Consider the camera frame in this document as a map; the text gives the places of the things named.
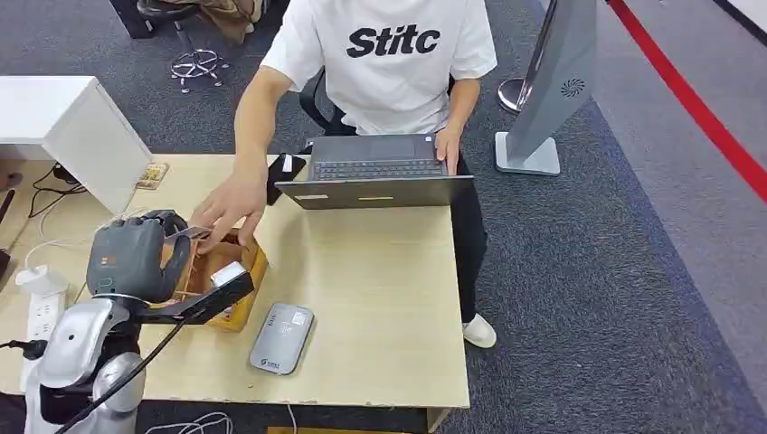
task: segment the black text stitc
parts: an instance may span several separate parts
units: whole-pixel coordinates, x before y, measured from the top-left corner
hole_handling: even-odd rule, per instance
[[[397,27],[392,33],[391,27],[386,27],[379,34],[375,29],[363,27],[349,35],[349,41],[355,45],[346,50],[349,57],[363,57],[375,50],[376,56],[394,55],[397,52],[412,54],[413,49],[421,54],[434,51],[440,32],[427,30],[419,33],[417,24]]]

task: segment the logo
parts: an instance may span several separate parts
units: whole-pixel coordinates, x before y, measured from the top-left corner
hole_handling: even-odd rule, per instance
[[[269,368],[279,369],[279,363],[270,362],[269,359],[261,359],[261,366],[269,366]]]
[[[564,82],[562,84],[562,87],[559,89],[559,92],[562,94],[563,97],[567,99],[573,99],[577,97],[578,95],[583,92],[583,90],[586,89],[586,82],[575,78],[575,79],[569,79],[568,81]]]
[[[437,48],[437,41],[441,33],[438,30],[427,30],[420,33],[418,24],[410,24],[407,27],[401,25],[392,32],[391,27],[386,27],[378,33],[375,29],[363,27],[349,35],[349,42],[354,47],[346,49],[349,57],[359,58],[375,52],[376,56],[393,56],[397,53],[413,54],[419,52],[426,54]]]

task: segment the black phone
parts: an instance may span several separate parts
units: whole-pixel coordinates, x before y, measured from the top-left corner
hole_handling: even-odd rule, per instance
[[[269,166],[269,179],[266,182],[266,204],[272,206],[282,194],[274,183],[293,181],[307,165],[307,161],[298,156],[280,154]]]

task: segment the chair base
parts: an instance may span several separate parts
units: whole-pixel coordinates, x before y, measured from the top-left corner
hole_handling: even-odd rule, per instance
[[[184,53],[173,61],[170,66],[170,73],[173,79],[181,79],[181,93],[189,93],[186,87],[187,79],[196,79],[204,75],[214,79],[213,85],[219,87],[223,85],[221,79],[216,75],[217,68],[229,68],[218,54],[210,50],[194,50]]]

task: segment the brown box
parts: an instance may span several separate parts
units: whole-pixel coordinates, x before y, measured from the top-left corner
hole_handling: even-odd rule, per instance
[[[232,229],[221,242],[204,255],[197,253],[200,241],[192,240],[190,259],[186,262],[184,271],[176,282],[173,298],[166,304],[177,303],[187,297],[204,294],[211,288],[211,275],[213,273],[235,260],[239,261],[251,273],[253,292],[208,321],[208,324],[232,332],[241,331],[248,323],[253,301],[256,299],[256,294],[259,292],[269,264],[256,240],[250,236],[245,245],[241,246],[237,241],[238,233],[237,229]],[[172,253],[173,248],[171,246],[164,246],[164,263]]]

